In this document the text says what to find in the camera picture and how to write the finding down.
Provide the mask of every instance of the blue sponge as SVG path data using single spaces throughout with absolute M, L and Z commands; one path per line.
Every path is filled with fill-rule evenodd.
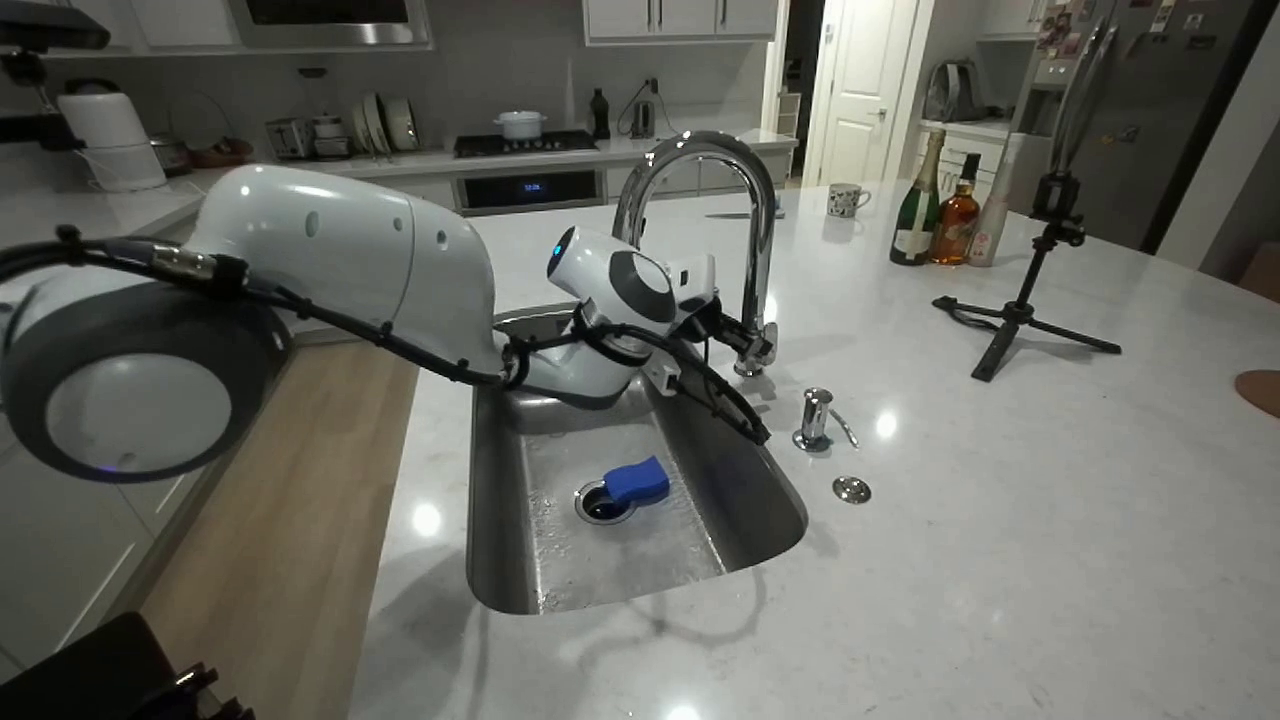
M 671 492 L 671 479 L 658 455 L 646 465 L 620 465 L 605 474 L 605 492 L 614 503 L 658 503 Z

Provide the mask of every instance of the kitchen sink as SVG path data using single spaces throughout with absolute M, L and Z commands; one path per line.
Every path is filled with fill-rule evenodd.
M 565 307 L 504 326 L 556 338 Z M 671 479 L 664 501 L 598 503 L 605 474 L 650 455 Z M 803 525 L 797 489 L 762 443 L 646 382 L 605 412 L 475 389 L 467 580 L 498 611 L 568 611 L 712 580 L 790 551 Z

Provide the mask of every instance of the faucet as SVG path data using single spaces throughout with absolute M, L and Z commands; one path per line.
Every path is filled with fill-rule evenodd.
M 776 356 L 776 326 L 764 326 L 776 190 L 774 190 L 768 170 L 762 164 L 762 156 L 746 141 L 723 136 L 723 131 L 680 131 L 680 136 L 650 147 L 618 199 L 614 236 L 639 248 L 650 190 L 669 164 L 676 164 L 683 156 L 716 156 L 748 181 L 748 196 L 751 196 L 751 236 L 748 241 L 751 241 L 751 248 L 748 248 L 746 311 L 740 311 L 740 339 L 734 345 L 735 350 L 734 369 L 740 378 L 762 378 Z

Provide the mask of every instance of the black tripod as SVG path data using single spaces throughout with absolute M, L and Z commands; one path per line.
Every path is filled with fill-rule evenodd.
M 1037 211 L 1046 223 L 1046 231 L 1037 236 L 1037 257 L 1032 257 L 1032 267 L 1023 277 L 1023 288 L 1015 294 L 1011 304 L 1005 307 L 981 307 L 981 304 L 959 304 L 955 297 L 940 297 L 932 300 L 932 307 L 947 311 L 955 326 L 965 330 L 981 330 L 981 332 L 998 332 L 985 359 L 972 369 L 972 382 L 985 382 L 991 384 L 991 378 L 1002 373 L 1015 332 L 1023 326 L 1047 332 L 1047 338 L 1066 338 L 1066 339 L 1077 339 L 1077 345 L 1087 345 L 1096 353 L 1108 353 L 1108 356 L 1120 356 L 1120 345 L 1108 345 L 1108 339 L 1096 339 L 1096 338 L 1080 338 L 1080 332 L 1067 332 L 1067 330 L 1056 330 L 1056 326 L 1041 326 L 1037 321 L 1037 307 L 1028 304 L 1032 300 L 1032 288 L 1041 280 L 1041 267 L 1046 267 L 1046 257 L 1066 241 L 1073 248 L 1083 245 L 1083 230 L 1080 230 L 1080 217 L 1073 217 L 1077 208 L 1077 177 L 1066 177 L 1066 172 L 1053 172 L 1041 181 L 1041 192 L 1037 192 Z

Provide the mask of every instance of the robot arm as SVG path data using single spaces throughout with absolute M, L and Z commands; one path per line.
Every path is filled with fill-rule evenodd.
M 518 339 L 491 321 L 491 266 L 473 223 L 298 170 L 230 172 L 186 248 L 65 236 L 0 252 L 0 285 L 40 266 L 95 267 L 53 277 L 18 307 L 3 402 L 40 462 L 91 479 L 155 479 L 222 451 L 315 321 L 464 384 L 585 407 L 614 405 L 651 356 L 676 378 L 716 378 L 671 339 L 712 288 L 671 288 L 620 241 L 565 231 L 548 280 L 577 297 L 577 318 L 556 339 Z

